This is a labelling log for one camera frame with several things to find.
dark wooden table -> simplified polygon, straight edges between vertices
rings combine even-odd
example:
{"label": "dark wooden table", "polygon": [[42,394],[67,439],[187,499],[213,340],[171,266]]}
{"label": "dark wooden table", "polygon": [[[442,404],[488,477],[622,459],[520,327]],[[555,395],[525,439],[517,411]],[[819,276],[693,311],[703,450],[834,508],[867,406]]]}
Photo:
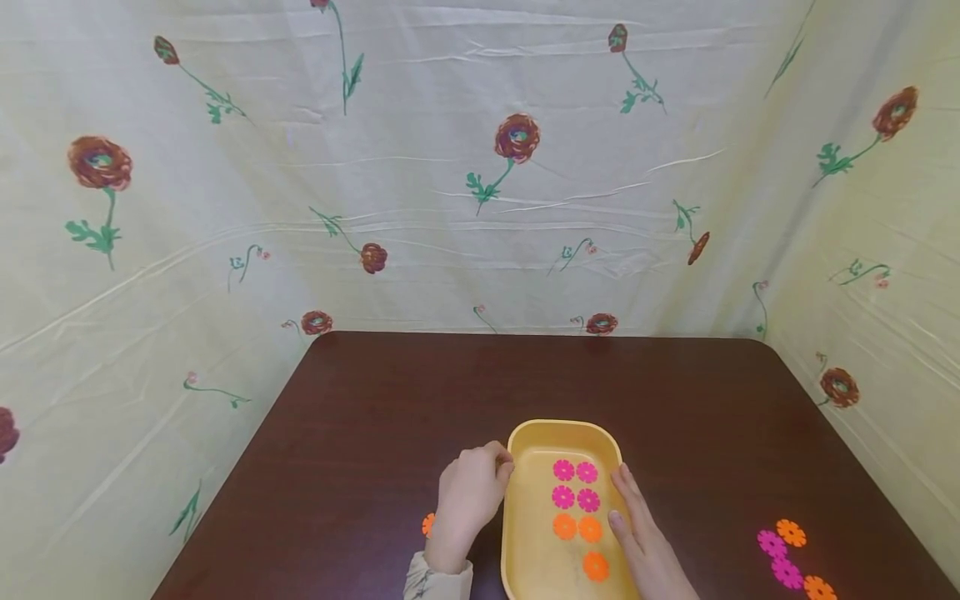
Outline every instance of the dark wooden table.
{"label": "dark wooden table", "polygon": [[[748,340],[327,334],[154,598],[399,598],[444,466],[537,418],[613,434],[704,600],[805,598],[756,544],[781,518],[841,600],[960,598],[821,410]],[[500,527],[472,598],[505,598]]]}

floral fabric backdrop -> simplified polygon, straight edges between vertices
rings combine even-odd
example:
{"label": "floral fabric backdrop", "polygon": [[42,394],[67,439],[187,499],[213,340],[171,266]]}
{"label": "floral fabric backdrop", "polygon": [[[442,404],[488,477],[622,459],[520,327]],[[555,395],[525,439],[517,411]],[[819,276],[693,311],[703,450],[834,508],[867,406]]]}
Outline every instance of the floral fabric backdrop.
{"label": "floral fabric backdrop", "polygon": [[960,584],[958,26],[948,0],[13,2],[0,588],[150,597],[337,329],[756,338]]}

painted red flower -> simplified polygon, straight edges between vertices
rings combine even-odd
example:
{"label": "painted red flower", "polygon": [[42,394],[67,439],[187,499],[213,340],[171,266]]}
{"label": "painted red flower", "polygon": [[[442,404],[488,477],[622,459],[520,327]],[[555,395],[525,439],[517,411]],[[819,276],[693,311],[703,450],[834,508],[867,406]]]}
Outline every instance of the painted red flower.
{"label": "painted red flower", "polygon": [[3,463],[4,455],[13,450],[19,439],[20,431],[13,427],[13,412],[0,406],[0,463]]}
{"label": "painted red flower", "polygon": [[874,129],[882,136],[880,141],[893,139],[913,118],[920,92],[910,85],[887,100],[874,117]]}
{"label": "painted red flower", "polygon": [[516,164],[530,159],[540,144],[540,126],[529,114],[518,112],[507,117],[496,130],[493,150]]}
{"label": "painted red flower", "polygon": [[617,23],[610,31],[607,37],[607,43],[610,45],[611,52],[623,52],[627,49],[627,27],[623,23]]}
{"label": "painted red flower", "polygon": [[687,265],[692,265],[696,262],[697,258],[700,258],[700,254],[703,253],[704,247],[707,245],[707,242],[710,241],[710,232],[704,233],[700,236],[700,239],[697,240],[697,243],[693,245],[693,250],[690,251],[690,258],[686,261]]}
{"label": "painted red flower", "polygon": [[154,52],[160,57],[160,60],[163,60],[164,64],[180,64],[177,49],[166,37],[154,37]]}
{"label": "painted red flower", "polygon": [[820,387],[837,408],[850,408],[860,401],[860,389],[856,387],[856,381],[843,369],[827,369],[820,378]]}
{"label": "painted red flower", "polygon": [[373,275],[377,271],[383,271],[387,266],[387,251],[379,244],[364,244],[360,251],[360,262],[363,264],[363,270]]}
{"label": "painted red flower", "polygon": [[610,313],[597,313],[587,321],[587,333],[593,335],[609,335],[616,329],[618,321]]}
{"label": "painted red flower", "polygon": [[332,328],[333,319],[321,310],[311,310],[300,321],[300,329],[307,335],[323,335]]}
{"label": "painted red flower", "polygon": [[130,185],[133,161],[127,151],[99,135],[73,140],[66,154],[70,170],[83,187],[113,188],[121,192]]}

sleeve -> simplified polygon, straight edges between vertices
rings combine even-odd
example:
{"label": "sleeve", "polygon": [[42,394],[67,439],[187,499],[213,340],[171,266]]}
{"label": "sleeve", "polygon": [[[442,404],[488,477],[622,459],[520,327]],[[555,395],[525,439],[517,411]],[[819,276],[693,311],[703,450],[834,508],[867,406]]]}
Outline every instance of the sleeve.
{"label": "sleeve", "polygon": [[403,600],[469,600],[473,583],[473,564],[459,575],[446,575],[430,570],[418,552],[410,561],[407,585],[403,588]]}

tray rim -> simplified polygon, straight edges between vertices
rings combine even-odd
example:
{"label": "tray rim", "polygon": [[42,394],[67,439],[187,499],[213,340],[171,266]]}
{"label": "tray rim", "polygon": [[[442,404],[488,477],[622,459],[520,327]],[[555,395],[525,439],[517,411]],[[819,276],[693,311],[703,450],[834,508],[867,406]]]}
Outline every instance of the tray rim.
{"label": "tray rim", "polygon": [[[591,422],[587,422],[587,421],[585,421],[585,420],[567,420],[567,419],[530,419],[530,420],[526,420],[526,421],[524,421],[523,423],[517,425],[517,426],[514,428],[514,431],[510,434],[510,439],[507,440],[507,451],[513,453],[513,451],[511,450],[511,448],[514,447],[514,438],[516,437],[516,434],[517,434],[521,429],[523,429],[524,427],[527,427],[527,426],[529,426],[529,425],[542,424],[542,423],[551,423],[551,424],[557,424],[557,425],[580,425],[580,426],[588,427],[588,428],[590,428],[590,429],[595,429],[595,430],[598,431],[603,437],[605,437],[608,442],[610,442],[610,443],[612,444],[613,450],[616,451],[617,465],[618,465],[618,466],[623,465],[623,454],[620,452],[620,444],[618,444],[618,443],[616,442],[616,439],[613,438],[613,436],[610,434],[609,431],[607,431],[606,429],[604,429],[604,428],[601,427],[600,425],[597,425],[597,424],[591,423]],[[512,589],[510,589],[510,584],[507,582],[507,553],[506,553],[506,547],[507,547],[507,536],[506,536],[507,516],[506,516],[506,508],[507,508],[507,507],[506,507],[506,503],[504,503],[503,529],[500,530],[500,583],[503,584],[503,590],[504,590],[505,592],[507,592],[507,598],[509,598],[509,600],[517,600],[516,596],[514,596],[514,591],[513,591]]]}

